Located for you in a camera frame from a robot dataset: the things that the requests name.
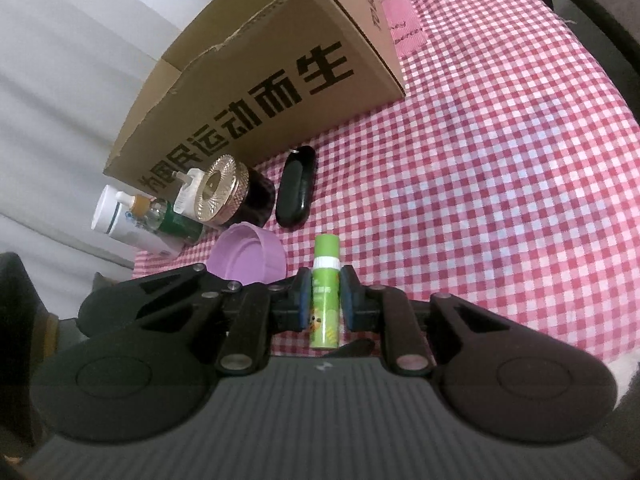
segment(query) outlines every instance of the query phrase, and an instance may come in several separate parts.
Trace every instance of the red checkered tablecloth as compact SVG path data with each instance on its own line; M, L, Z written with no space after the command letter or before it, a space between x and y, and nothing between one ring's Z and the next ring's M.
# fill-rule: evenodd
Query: red checkered tablecloth
M640 128L622 97L539 0L412 1L428 42L402 59L407 98L313 139L309 220L266 226L289 273L334 232L363 283L447 290L605 359L637 346ZM285 158L258 169L277 184ZM134 276L213 242L140 253ZM306 333L273 351L314 354Z

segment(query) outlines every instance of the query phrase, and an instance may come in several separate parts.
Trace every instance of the gold decorative lid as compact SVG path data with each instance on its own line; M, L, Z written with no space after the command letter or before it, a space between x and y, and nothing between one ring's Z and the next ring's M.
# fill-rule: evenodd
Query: gold decorative lid
M222 155L209 167L196 192L198 220L225 224L238 211L248 187L247 167L231 155Z

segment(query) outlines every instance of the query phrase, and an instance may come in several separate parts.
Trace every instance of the white bottle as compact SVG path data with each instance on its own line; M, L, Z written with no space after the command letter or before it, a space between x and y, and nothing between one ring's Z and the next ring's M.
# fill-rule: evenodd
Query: white bottle
M198 215L196 215L196 197L205 173L206 172L199 168L191 168L186 174L180 171L174 171L174 177L182 181L182 187L175 199L174 212L218 230L220 229L219 225L213 222L203 222L199 220Z
M184 241L145 229L142 222L116 200L117 192L119 190L113 186L104 186L95 207L91 229L163 258L177 258L184 247Z

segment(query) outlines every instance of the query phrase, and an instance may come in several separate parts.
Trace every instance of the dark brown jar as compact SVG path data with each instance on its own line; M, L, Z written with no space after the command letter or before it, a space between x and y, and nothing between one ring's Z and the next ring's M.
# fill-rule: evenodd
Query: dark brown jar
M273 182L231 155L209 168L196 193L198 220L227 228L249 222L264 227L275 204Z

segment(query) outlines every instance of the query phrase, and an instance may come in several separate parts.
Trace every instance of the purple plastic cup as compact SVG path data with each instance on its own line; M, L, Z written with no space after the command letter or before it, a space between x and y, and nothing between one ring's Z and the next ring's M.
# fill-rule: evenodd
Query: purple plastic cup
M207 270L243 285L272 283L287 277L287 257L274 233L241 222L218 237L207 260Z

